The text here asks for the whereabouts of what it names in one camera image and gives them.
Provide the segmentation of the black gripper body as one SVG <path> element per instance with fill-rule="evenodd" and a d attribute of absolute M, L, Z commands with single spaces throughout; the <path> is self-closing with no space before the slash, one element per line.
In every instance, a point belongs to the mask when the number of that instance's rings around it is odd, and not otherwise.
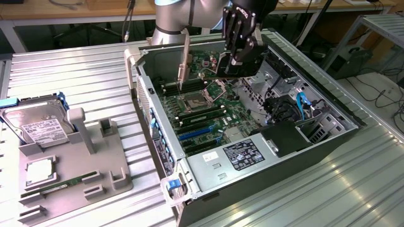
<path fill-rule="evenodd" d="M 275 10 L 278 0 L 232 0 L 231 14 L 240 14 L 242 19 L 252 20 L 256 25 L 262 23 L 266 16 Z"/>

